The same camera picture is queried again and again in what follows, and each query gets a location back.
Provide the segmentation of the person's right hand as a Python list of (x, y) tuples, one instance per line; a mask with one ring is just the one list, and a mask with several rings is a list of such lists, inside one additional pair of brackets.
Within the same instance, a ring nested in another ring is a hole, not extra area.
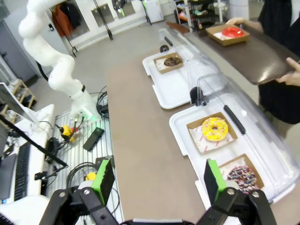
[(242, 17), (234, 17), (229, 19), (226, 24), (228, 25), (236, 25), (236, 24), (243, 24), (246, 20)]

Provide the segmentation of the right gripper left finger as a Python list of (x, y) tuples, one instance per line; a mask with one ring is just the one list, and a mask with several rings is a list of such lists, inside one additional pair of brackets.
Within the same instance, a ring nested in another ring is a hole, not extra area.
[(107, 208), (115, 176), (111, 159), (102, 160), (92, 184), (78, 190), (56, 190), (40, 220), (41, 225), (75, 225), (82, 216), (91, 216), (97, 225), (117, 225)]

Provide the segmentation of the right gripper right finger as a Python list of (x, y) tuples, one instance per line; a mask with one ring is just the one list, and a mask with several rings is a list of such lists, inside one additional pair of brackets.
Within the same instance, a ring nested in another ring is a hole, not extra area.
[(265, 193), (260, 189), (242, 191), (229, 187), (215, 160), (206, 161), (204, 183), (210, 207), (198, 225), (222, 225), (235, 217), (241, 225), (275, 225), (276, 220)]

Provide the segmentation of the person's left hand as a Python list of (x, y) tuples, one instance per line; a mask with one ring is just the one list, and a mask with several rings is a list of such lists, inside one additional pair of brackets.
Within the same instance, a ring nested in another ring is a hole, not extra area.
[(300, 86), (300, 64), (292, 58), (287, 58), (286, 62), (294, 69), (294, 71), (276, 79), (276, 82)]

